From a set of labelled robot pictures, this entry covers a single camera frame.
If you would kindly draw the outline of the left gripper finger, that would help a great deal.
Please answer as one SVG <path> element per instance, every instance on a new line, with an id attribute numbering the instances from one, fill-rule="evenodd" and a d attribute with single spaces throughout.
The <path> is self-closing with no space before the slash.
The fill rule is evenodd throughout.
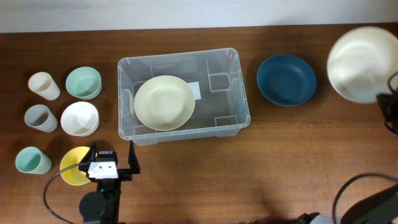
<path id="1" fill-rule="evenodd" d="M 130 144 L 129 144 L 128 164 L 130 166 L 131 173 L 140 173 L 141 172 L 141 167 L 140 167 L 139 162 L 137 160 L 137 156 L 136 156 L 136 152 L 135 152 L 135 149 L 134 149 L 133 141 L 130 141 Z"/>
<path id="2" fill-rule="evenodd" d="M 96 161 L 96 143 L 94 142 L 89 151 L 83 157 L 83 163 L 91 163 Z"/>

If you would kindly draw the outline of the yellow bowl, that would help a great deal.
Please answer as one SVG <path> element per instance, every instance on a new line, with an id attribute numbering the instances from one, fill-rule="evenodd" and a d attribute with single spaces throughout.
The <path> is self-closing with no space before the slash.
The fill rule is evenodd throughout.
<path id="1" fill-rule="evenodd" d="M 68 151 L 61 160 L 60 170 L 66 169 L 75 164 L 79 164 L 86 153 L 90 150 L 89 147 L 80 146 Z M 71 168 L 61 173 L 62 179 L 70 185 L 84 185 L 90 182 L 86 177 L 86 173 L 80 171 L 78 167 Z"/>

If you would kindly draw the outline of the white bowl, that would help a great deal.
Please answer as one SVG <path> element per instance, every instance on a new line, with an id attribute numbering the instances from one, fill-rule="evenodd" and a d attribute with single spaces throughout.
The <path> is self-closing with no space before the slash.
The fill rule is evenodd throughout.
<path id="1" fill-rule="evenodd" d="M 100 117 L 94 105 L 79 101 L 72 103 L 64 110 L 60 123 L 67 134 L 84 137 L 93 134 L 97 130 L 100 124 Z"/>

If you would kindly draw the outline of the cream plate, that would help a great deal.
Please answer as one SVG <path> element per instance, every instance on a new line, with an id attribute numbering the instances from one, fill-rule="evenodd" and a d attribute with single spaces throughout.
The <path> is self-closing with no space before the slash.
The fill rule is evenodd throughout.
<path id="1" fill-rule="evenodd" d="M 375 103 L 389 93 L 388 79 L 397 72 L 397 37 L 379 27 L 359 27 L 333 45 L 326 64 L 332 87 L 349 101 Z"/>

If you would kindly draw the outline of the pale yellow-cream plate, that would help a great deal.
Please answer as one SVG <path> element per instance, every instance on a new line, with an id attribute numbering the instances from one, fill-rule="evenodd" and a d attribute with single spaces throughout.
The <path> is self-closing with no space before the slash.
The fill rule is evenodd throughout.
<path id="1" fill-rule="evenodd" d="M 146 81 L 137 91 L 134 111 L 148 128 L 171 131 L 185 124 L 195 109 L 191 86 L 181 78 L 161 75 Z"/>

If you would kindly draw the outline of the clear plastic storage container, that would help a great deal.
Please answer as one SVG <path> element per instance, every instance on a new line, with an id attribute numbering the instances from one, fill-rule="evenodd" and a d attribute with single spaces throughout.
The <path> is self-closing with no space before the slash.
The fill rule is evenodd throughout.
<path id="1" fill-rule="evenodd" d="M 156 131 L 137 118 L 138 89 L 160 75 L 198 82 L 190 119 L 173 131 Z M 238 51 L 234 48 L 124 57 L 118 62 L 118 133 L 138 146 L 195 138 L 234 136 L 249 125 L 249 113 Z"/>

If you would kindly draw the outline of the dark blue plate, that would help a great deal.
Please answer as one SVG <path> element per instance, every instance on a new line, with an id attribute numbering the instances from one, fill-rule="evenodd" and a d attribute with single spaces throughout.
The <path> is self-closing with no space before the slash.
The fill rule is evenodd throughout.
<path id="1" fill-rule="evenodd" d="M 256 81 L 265 99 L 283 107 L 306 103 L 317 89 L 312 67 L 302 58 L 290 54 L 274 55 L 263 61 Z"/>

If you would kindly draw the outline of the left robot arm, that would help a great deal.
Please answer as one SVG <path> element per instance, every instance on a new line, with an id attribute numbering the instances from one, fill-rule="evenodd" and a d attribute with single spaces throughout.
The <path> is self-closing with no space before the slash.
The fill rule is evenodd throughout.
<path id="1" fill-rule="evenodd" d="M 119 169 L 116 152 L 98 152 L 96 144 L 91 145 L 78 166 L 78 170 L 97 184 L 96 190 L 80 201 L 79 211 L 84 223 L 119 222 L 121 183 L 131 181 L 134 174 L 141 173 L 133 142 L 129 143 L 128 164 L 128 169 Z"/>

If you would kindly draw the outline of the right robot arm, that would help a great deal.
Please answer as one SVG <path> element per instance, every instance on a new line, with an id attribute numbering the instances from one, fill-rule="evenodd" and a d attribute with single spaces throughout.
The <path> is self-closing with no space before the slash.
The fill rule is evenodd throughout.
<path id="1" fill-rule="evenodd" d="M 381 93 L 376 96 L 377 103 L 384 117 L 385 127 L 397 134 L 397 92 L 392 94 Z M 365 177 L 378 177 L 397 182 L 396 177 L 379 173 L 359 174 L 348 180 L 338 191 L 332 204 L 331 217 L 326 217 L 318 212 L 304 213 L 294 222 L 298 224 L 309 223 L 392 223 L 397 218 L 397 185 L 393 185 L 372 196 L 360 200 L 338 218 L 336 209 L 343 192 L 355 181 Z"/>

